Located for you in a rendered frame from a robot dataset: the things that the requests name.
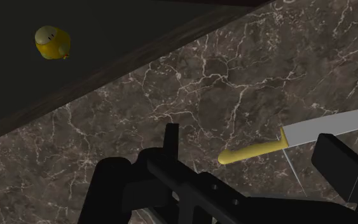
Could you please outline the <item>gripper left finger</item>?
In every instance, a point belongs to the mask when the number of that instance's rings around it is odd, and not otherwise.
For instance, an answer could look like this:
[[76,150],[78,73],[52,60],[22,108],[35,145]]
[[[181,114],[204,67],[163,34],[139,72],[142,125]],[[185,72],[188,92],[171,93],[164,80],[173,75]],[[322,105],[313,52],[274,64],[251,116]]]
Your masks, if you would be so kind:
[[100,160],[78,224],[128,224],[132,211],[148,208],[163,224],[245,224],[245,197],[212,174],[178,161],[179,126],[165,128],[163,146],[142,150],[135,163]]

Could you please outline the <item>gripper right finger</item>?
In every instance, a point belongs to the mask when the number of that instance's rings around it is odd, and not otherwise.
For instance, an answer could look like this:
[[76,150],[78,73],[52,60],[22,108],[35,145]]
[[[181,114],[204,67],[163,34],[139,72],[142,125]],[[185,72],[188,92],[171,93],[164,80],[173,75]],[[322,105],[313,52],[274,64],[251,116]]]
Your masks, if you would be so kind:
[[332,134],[319,134],[313,166],[347,203],[356,204],[358,224],[358,154]]

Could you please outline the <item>yellow round toy figure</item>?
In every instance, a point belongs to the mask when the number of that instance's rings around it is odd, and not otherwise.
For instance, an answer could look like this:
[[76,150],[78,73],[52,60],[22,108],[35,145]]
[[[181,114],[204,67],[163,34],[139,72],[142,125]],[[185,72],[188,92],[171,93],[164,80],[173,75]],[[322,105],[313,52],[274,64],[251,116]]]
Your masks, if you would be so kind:
[[45,25],[36,31],[34,39],[36,48],[43,58],[52,60],[69,57],[71,38],[65,31]]

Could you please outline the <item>yellow-handled kitchen knife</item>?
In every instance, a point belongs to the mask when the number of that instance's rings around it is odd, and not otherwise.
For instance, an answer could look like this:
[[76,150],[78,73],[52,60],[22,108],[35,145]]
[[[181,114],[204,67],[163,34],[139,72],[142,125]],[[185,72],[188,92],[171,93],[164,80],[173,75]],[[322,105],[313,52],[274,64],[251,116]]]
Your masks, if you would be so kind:
[[223,165],[230,164],[266,153],[314,142],[321,133],[337,136],[355,130],[358,130],[358,109],[286,125],[280,128],[279,140],[253,144],[234,151],[225,149],[219,154],[217,160]]

